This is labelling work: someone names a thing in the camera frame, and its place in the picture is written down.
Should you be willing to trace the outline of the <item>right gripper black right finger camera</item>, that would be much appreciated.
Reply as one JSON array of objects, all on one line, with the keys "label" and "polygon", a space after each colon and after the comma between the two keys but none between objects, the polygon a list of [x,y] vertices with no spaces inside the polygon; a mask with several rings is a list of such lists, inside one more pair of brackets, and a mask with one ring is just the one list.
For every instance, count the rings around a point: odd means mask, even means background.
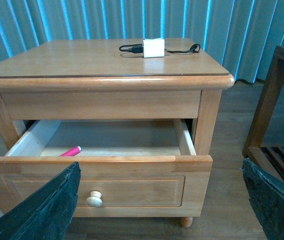
[{"label": "right gripper black right finger camera", "polygon": [[269,240],[284,240],[284,182],[249,158],[242,164],[250,205]]}]

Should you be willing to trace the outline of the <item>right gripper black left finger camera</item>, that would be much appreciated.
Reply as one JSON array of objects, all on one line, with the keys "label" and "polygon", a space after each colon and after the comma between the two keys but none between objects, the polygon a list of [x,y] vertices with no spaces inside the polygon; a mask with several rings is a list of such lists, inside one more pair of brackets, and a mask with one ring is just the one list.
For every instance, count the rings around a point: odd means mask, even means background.
[{"label": "right gripper black left finger camera", "polygon": [[74,162],[0,217],[0,240],[62,240],[77,206],[80,179]]}]

